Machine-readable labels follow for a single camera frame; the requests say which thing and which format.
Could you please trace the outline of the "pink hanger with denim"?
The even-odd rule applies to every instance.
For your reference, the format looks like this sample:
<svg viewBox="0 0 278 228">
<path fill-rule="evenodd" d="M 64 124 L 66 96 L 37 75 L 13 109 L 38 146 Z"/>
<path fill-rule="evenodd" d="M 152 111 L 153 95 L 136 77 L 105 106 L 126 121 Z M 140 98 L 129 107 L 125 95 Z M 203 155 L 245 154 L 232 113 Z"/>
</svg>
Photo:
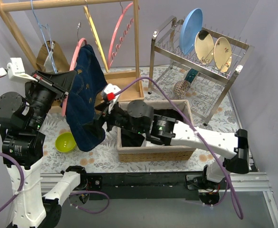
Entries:
<svg viewBox="0 0 278 228">
<path fill-rule="evenodd" d="M 76 66 L 76 63 L 77 63 L 77 57 L 78 57 L 78 54 L 79 54 L 79 51 L 81 49 L 81 47 L 83 45 L 86 45 L 87 44 L 87 40 L 85 38 L 81 38 L 79 39 L 79 35 L 78 35 L 78 32 L 79 32 L 79 29 L 81 28 L 81 22 L 78 23 L 78 26 L 77 26 L 77 45 L 76 45 L 76 48 L 75 48 L 75 51 L 74 51 L 74 54 L 72 56 L 72 60 L 71 60 L 71 64 L 70 64 L 70 71 L 74 70 L 75 66 Z M 66 109 L 67 109 L 67 99 L 68 99 L 68 96 L 64 99 L 63 103 L 62 103 L 62 109 L 61 109 L 61 115 L 62 116 L 65 116 L 66 114 Z"/>
</svg>

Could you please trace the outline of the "brown garment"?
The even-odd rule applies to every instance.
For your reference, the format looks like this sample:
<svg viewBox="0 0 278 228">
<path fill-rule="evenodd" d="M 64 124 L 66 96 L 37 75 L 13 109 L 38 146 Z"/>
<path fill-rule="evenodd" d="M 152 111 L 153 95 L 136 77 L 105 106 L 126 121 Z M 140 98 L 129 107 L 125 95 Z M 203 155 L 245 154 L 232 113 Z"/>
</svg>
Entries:
<svg viewBox="0 0 278 228">
<path fill-rule="evenodd" d="M 47 41 L 48 50 L 53 57 L 55 67 L 58 72 L 67 72 L 70 69 L 70 64 L 68 63 L 60 45 L 56 41 Z M 39 50 L 38 56 L 36 58 L 36 64 L 39 71 L 42 72 L 54 72 L 51 57 L 48 56 L 48 51 L 46 45 L 43 44 Z"/>
</svg>

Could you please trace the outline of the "black skirt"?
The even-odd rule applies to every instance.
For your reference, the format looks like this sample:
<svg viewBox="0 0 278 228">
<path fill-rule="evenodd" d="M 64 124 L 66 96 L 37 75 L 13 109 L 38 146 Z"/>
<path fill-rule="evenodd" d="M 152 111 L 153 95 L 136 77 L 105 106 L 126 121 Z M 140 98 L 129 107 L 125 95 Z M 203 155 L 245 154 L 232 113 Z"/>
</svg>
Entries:
<svg viewBox="0 0 278 228">
<path fill-rule="evenodd" d="M 154 109 L 154 114 L 174 118 L 178 121 L 184 121 L 184 118 L 174 109 Z M 143 137 L 124 129 L 121 129 L 121 141 L 123 147 L 141 147 Z"/>
</svg>

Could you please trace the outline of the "blue denim garment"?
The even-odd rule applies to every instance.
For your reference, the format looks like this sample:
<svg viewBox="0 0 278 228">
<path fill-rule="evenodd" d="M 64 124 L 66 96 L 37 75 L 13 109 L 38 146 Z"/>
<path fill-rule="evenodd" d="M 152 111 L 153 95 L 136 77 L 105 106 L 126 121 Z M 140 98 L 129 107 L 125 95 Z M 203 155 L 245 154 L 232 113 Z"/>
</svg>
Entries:
<svg viewBox="0 0 278 228">
<path fill-rule="evenodd" d="M 95 52 L 90 44 L 79 50 L 76 76 L 69 92 L 66 108 L 66 121 L 79 150 L 89 152 L 105 138 L 102 127 L 98 138 L 84 128 L 93 121 L 97 95 L 107 86 L 107 82 Z"/>
</svg>

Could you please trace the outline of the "blue wire hanger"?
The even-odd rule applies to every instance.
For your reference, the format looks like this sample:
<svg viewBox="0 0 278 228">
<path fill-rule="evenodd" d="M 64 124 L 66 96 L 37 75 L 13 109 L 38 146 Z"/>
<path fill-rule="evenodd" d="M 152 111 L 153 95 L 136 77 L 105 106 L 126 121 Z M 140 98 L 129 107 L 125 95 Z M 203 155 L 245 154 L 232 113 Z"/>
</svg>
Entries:
<svg viewBox="0 0 278 228">
<path fill-rule="evenodd" d="M 46 58 L 46 62 L 49 62 L 52 64 L 52 68 L 53 68 L 53 71 L 54 73 L 58 73 L 57 71 L 57 67 L 55 65 L 55 61 L 54 61 L 54 58 L 53 58 L 53 50 L 52 50 L 52 45 L 54 44 L 52 39 L 51 39 L 51 33 L 50 33 L 50 27 L 48 24 L 46 25 L 42 25 L 38 19 L 38 17 L 36 16 L 35 14 L 35 11 L 34 11 L 34 7 L 33 7 L 33 0 L 30 1 L 30 4 L 31 4 L 31 10 L 32 10 L 32 13 L 35 17 L 35 20 L 38 24 L 38 27 L 40 29 L 40 32 L 41 32 L 41 35 L 43 37 L 43 41 L 44 41 L 44 44 L 45 44 L 45 47 L 47 49 L 47 52 L 48 52 L 48 56 Z M 47 43 L 46 41 L 46 38 L 45 38 L 45 35 L 44 35 L 44 32 L 43 31 L 46 31 L 48 33 L 48 38 L 49 38 L 49 43 Z"/>
</svg>

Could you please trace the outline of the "yellow hanger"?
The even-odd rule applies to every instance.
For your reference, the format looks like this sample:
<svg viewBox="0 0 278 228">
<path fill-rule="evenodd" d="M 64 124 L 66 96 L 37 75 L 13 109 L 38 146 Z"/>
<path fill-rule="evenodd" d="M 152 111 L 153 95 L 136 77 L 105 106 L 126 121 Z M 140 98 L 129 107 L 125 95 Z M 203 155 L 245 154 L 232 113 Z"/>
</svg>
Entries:
<svg viewBox="0 0 278 228">
<path fill-rule="evenodd" d="M 92 19 L 92 16 L 88 10 L 88 7 L 87 6 L 84 6 L 84 13 L 85 13 L 85 16 L 88 20 L 88 23 L 90 25 L 90 29 L 92 31 L 92 34 L 93 34 L 93 37 L 95 39 L 95 43 L 96 43 L 96 46 L 97 46 L 97 49 L 98 49 L 98 52 L 100 54 L 100 57 L 102 59 L 102 62 L 104 64 L 104 67 L 105 67 L 105 71 L 108 73 L 109 72 L 109 69 L 108 69 L 108 65 L 107 65 L 107 61 L 106 61 L 106 58 L 105 58 L 105 55 L 104 55 L 104 52 L 103 52 L 103 48 L 102 48 L 102 45 L 101 45 L 101 42 L 100 42 L 100 39 L 99 39 L 99 36 L 98 36 L 98 33 L 97 33 L 97 30 L 96 30 L 96 27 L 94 25 L 94 21 Z"/>
</svg>

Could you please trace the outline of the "white cloth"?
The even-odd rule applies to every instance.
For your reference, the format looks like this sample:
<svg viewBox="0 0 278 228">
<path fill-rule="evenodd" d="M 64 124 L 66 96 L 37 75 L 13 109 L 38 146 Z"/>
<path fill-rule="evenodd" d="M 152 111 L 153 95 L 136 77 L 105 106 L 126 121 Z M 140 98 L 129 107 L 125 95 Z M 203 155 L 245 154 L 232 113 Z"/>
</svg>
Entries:
<svg viewBox="0 0 278 228">
<path fill-rule="evenodd" d="M 143 137 L 143 142 L 141 144 L 141 147 L 154 147 L 154 146 L 160 146 L 160 145 L 157 145 L 157 144 L 154 144 L 150 141 L 147 141 L 146 140 L 146 134 L 142 134 L 142 137 Z"/>
</svg>

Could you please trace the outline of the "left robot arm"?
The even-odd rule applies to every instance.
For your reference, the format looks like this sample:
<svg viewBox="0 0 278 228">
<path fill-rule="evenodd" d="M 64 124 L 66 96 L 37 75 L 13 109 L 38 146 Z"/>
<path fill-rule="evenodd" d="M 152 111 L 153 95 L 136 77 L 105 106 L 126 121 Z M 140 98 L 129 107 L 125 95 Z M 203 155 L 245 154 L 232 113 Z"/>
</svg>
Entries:
<svg viewBox="0 0 278 228">
<path fill-rule="evenodd" d="M 36 71 L 25 83 L 25 96 L 7 92 L 0 96 L 0 136 L 3 162 L 13 189 L 12 227 L 53 228 L 62 205 L 74 190 L 83 190 L 88 179 L 81 166 L 70 166 L 47 194 L 41 192 L 41 165 L 45 135 L 40 128 L 56 98 L 65 98 L 75 71 L 58 74 Z"/>
</svg>

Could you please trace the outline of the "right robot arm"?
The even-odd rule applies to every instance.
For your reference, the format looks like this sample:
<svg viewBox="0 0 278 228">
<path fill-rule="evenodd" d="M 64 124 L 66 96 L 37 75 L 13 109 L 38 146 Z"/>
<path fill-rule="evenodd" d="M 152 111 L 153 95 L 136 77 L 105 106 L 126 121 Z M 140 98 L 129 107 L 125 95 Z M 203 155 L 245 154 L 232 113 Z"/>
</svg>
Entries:
<svg viewBox="0 0 278 228">
<path fill-rule="evenodd" d="M 230 173 L 249 172 L 248 132 L 220 133 L 205 129 L 192 129 L 174 118 L 155 114 L 154 108 L 142 100 L 131 101 L 126 110 L 118 103 L 102 102 L 94 118 L 94 126 L 107 125 L 107 130 L 117 126 L 132 133 L 145 134 L 146 140 L 157 146 L 187 146 L 213 151 L 219 161 L 206 165 L 201 176 L 191 179 L 199 189 L 212 189 Z"/>
</svg>

